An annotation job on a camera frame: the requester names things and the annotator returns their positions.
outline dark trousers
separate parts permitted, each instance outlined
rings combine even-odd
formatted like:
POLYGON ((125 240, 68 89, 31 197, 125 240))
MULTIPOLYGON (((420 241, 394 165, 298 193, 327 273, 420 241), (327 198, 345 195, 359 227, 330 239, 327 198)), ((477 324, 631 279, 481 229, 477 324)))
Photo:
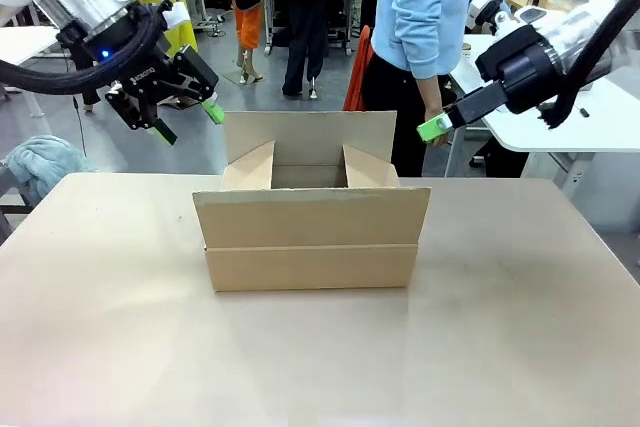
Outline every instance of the dark trousers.
MULTIPOLYGON (((70 45, 69 54, 71 55, 71 60, 76 66, 76 70, 88 69, 89 67, 93 67, 93 59, 89 54, 87 54, 82 47, 79 45, 70 45)), ((90 90, 88 92, 82 93, 82 101, 84 105, 93 105, 100 102, 100 97, 95 90, 90 90)))
POLYGON ((309 54, 307 80, 317 78, 322 71, 324 52, 329 42, 326 0, 293 0, 289 2, 291 41, 289 62, 282 92, 296 95, 302 92, 304 61, 309 54))
POLYGON ((365 25, 373 29, 376 23, 376 7, 378 0, 362 0, 360 5, 360 31, 365 25))
POLYGON ((400 177, 422 177, 426 145, 416 129, 424 123, 425 107, 411 72, 374 53, 362 79, 362 100, 367 111, 397 111, 391 163, 400 177))

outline gray floor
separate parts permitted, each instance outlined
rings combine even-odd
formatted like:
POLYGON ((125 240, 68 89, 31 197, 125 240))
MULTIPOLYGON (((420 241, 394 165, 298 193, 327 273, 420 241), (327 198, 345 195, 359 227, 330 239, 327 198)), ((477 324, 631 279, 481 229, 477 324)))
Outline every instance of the gray floor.
MULTIPOLYGON (((228 21, 222 28, 229 35, 210 38, 200 34, 198 44, 203 58, 220 76, 216 90, 219 103, 225 110, 342 109, 353 57, 346 57, 339 49, 331 49, 319 79, 321 99, 286 100, 280 92, 286 70, 286 49, 274 48, 268 57, 264 56, 262 48, 256 51, 256 69, 265 74, 265 80, 241 87, 223 77, 237 68, 234 64, 236 40, 232 21, 228 21)), ((62 60, 32 61, 31 67, 44 71, 66 70, 62 60)), ((30 136, 48 130, 78 148, 82 147, 78 118, 70 97, 38 96, 45 112, 42 119, 29 117, 22 94, 13 94, 11 98, 10 102, 0 101, 0 159, 30 136)), ((183 112, 161 108, 160 115, 178 135, 178 142, 173 147, 167 146, 154 135, 130 131, 107 104, 97 105, 93 114, 81 111, 87 157, 99 170, 111 172, 215 174, 224 169, 221 127, 214 125, 201 108, 193 107, 183 112)), ((481 139, 466 141, 464 158, 469 159, 482 143, 481 139)), ((449 146, 428 149, 423 168, 425 176, 440 177, 444 174, 449 149, 449 146)), ((468 168, 465 161, 459 175, 483 176, 484 172, 482 169, 468 168)), ((636 264, 640 258, 640 240, 635 235, 627 235, 607 237, 605 241, 632 275, 640 280, 640 269, 636 264)))

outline open cardboard box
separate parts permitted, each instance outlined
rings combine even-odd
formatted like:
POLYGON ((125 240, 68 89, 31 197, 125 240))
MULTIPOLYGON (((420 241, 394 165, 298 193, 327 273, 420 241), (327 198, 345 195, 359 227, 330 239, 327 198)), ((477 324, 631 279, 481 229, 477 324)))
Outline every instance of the open cardboard box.
POLYGON ((390 164, 395 112, 230 112, 222 190, 193 194, 214 290, 409 285, 430 189, 390 164))

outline cardboard flap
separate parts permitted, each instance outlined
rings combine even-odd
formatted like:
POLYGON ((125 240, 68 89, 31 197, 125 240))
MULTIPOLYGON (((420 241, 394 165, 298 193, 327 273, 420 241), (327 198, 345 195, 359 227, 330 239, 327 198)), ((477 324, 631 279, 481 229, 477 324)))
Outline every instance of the cardboard flap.
POLYGON ((228 112, 227 160, 275 141, 275 165, 341 165, 342 146, 391 160, 396 113, 228 112))
POLYGON ((395 167, 373 155, 345 145, 344 163, 350 188, 400 187, 395 167))
POLYGON ((207 248, 413 245, 430 189, 301 189, 193 194, 207 248))
POLYGON ((270 189, 274 144, 267 142, 224 169, 221 190, 270 189))

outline light blue sweatshirt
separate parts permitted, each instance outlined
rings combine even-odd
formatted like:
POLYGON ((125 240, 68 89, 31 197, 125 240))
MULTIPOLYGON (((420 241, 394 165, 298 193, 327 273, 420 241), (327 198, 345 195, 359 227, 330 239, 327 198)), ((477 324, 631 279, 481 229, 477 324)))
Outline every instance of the light blue sweatshirt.
POLYGON ((470 0, 378 0, 373 50, 416 79, 445 75, 462 52, 470 0))

